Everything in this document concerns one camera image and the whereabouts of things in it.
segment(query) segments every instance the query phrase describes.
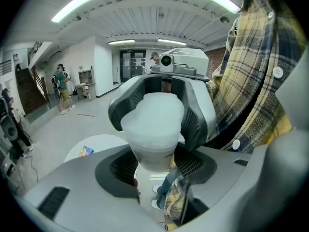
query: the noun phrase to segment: brick wall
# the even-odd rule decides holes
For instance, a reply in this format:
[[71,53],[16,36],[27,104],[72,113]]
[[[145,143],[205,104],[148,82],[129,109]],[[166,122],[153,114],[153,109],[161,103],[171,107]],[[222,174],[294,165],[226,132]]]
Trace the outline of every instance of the brick wall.
[[206,55],[209,58],[206,76],[209,79],[211,79],[213,71],[217,69],[218,66],[221,64],[224,53],[225,53],[225,47],[206,52]]

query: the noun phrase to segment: backpack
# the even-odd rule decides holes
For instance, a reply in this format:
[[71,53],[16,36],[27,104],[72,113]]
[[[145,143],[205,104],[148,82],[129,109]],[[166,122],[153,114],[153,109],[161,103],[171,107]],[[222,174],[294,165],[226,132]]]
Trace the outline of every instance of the backpack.
[[57,71],[55,73],[55,75],[53,75],[53,78],[52,78],[52,84],[53,84],[54,89],[56,89],[56,88],[59,89],[59,87],[60,87],[60,81],[57,77],[58,73],[59,73],[59,71]]

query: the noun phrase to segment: person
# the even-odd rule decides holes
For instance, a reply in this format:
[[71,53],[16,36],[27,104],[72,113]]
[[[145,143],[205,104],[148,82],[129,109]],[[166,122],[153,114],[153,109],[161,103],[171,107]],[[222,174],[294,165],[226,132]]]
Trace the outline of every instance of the person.
[[17,70],[20,70],[20,71],[21,71],[21,68],[20,68],[20,61],[19,61],[18,54],[15,54],[15,55],[14,55],[14,64],[15,64],[15,67],[16,67],[16,71],[17,71]]
[[166,195],[175,179],[181,176],[181,173],[176,169],[175,171],[169,172],[165,177],[162,185],[155,185],[153,191],[157,193],[158,199],[151,201],[151,206],[156,209],[162,209],[165,205]]
[[2,84],[0,84],[1,96],[5,99],[6,104],[8,105],[9,109],[11,108],[14,100],[9,96],[9,90],[7,88],[2,89]]
[[[30,143],[28,137],[24,134],[24,131],[18,125],[18,123],[17,123],[17,121],[16,121],[16,119],[15,119],[15,117],[14,117],[12,111],[11,111],[11,105],[12,105],[11,101],[12,101],[12,99],[10,98],[9,94],[4,89],[2,89],[2,84],[0,84],[0,90],[1,90],[1,96],[4,98],[5,102],[7,103],[8,107],[9,107],[8,114],[12,118],[13,123],[16,126],[18,137],[25,143],[25,145],[28,147],[29,151],[32,151],[34,144]],[[12,140],[12,141],[10,140],[10,142],[13,145],[14,149],[17,151],[17,157],[16,157],[17,159],[20,156],[23,156],[24,158],[27,157],[26,153],[23,151],[21,146],[18,144],[18,138],[15,139],[15,140]]]
[[55,76],[60,82],[59,90],[60,90],[60,99],[61,99],[60,101],[61,114],[65,114],[67,111],[66,109],[64,109],[64,104],[63,104],[65,100],[68,102],[70,106],[70,110],[74,109],[75,105],[71,105],[71,102],[70,102],[70,95],[69,95],[69,92],[67,90],[67,85],[66,85],[66,82],[69,81],[69,79],[66,78],[63,74],[63,64],[58,64]]
[[[292,129],[275,92],[293,71],[307,39],[282,0],[243,0],[221,65],[206,83],[216,125],[204,146],[252,153]],[[171,164],[170,171],[175,169]],[[164,205],[168,230],[180,225],[187,184],[178,176]]]
[[157,52],[152,52],[150,59],[153,59],[155,61],[155,64],[160,64],[159,54]]

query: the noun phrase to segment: desk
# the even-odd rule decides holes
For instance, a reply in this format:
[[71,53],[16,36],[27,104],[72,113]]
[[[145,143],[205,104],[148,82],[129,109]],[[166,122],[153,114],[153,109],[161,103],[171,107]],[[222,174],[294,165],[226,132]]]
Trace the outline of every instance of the desk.
[[90,100],[94,100],[97,98],[95,83],[76,85],[76,91],[79,100],[82,100],[84,98],[84,94],[86,94]]
[[128,143],[125,140],[114,135],[102,134],[102,135],[91,136],[75,145],[68,153],[64,162],[67,162],[74,158],[78,158],[78,154],[82,151],[84,146],[93,149],[95,154],[96,152],[100,152],[105,149],[127,144]]

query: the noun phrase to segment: ceiling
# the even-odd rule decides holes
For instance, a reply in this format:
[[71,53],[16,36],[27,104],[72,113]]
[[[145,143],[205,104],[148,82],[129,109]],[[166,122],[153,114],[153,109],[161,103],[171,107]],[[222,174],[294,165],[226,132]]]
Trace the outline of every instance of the ceiling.
[[[60,23],[52,22],[51,18],[70,1],[28,0],[8,32],[7,43],[77,44],[100,35],[107,42],[134,39],[136,43],[130,48],[172,48],[157,41],[162,38],[206,51],[225,45],[227,32],[238,17],[211,0],[91,0]],[[242,0],[231,1],[241,6]],[[222,23],[222,16],[229,22]]]

